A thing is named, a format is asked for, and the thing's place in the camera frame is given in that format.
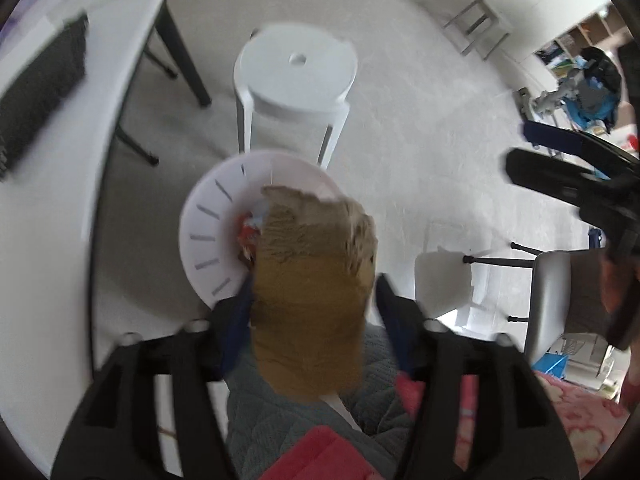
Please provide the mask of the right hand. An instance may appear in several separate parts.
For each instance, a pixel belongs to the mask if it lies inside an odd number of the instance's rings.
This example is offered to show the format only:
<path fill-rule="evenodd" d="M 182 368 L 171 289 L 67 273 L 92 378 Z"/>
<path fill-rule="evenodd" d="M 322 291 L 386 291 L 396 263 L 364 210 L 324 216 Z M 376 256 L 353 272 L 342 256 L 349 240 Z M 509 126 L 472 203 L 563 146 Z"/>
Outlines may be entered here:
<path fill-rule="evenodd" d="M 631 282 L 639 277 L 639 267 L 631 261 L 613 261 L 604 255 L 601 261 L 602 304 L 613 313 L 624 302 Z"/>

